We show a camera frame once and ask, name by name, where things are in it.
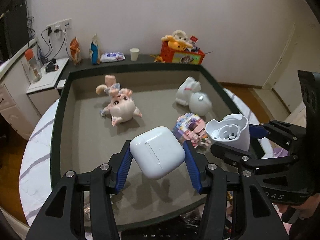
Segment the white cup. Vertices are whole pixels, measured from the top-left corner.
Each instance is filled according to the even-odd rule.
[[[137,61],[140,49],[130,49],[131,61]]]

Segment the cabinet drawer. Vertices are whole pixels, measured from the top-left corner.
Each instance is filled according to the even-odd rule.
[[[5,85],[0,85],[0,102],[0,110],[6,109],[10,106],[14,106],[16,104],[7,91]]]
[[[0,114],[6,119],[6,121],[17,131],[23,138],[29,139],[33,127],[24,118],[24,115],[20,109],[15,105],[0,111]]]

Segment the cartoon picture on box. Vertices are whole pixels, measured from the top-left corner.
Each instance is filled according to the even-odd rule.
[[[183,63],[183,64],[199,64],[201,56],[193,55],[188,53],[178,53],[173,55],[172,63]]]

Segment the orange plush toy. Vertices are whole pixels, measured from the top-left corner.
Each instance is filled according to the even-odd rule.
[[[185,50],[186,48],[193,48],[193,46],[186,42],[186,33],[182,30],[176,30],[172,35],[166,35],[161,38],[162,41],[168,42],[168,47],[176,50]]]

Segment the red storage bin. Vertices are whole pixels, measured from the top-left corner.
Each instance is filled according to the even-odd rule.
[[[167,63],[184,63],[184,64],[201,64],[205,54],[199,50],[198,52],[189,52],[188,50],[180,51],[171,49],[167,41],[162,42],[160,56]]]

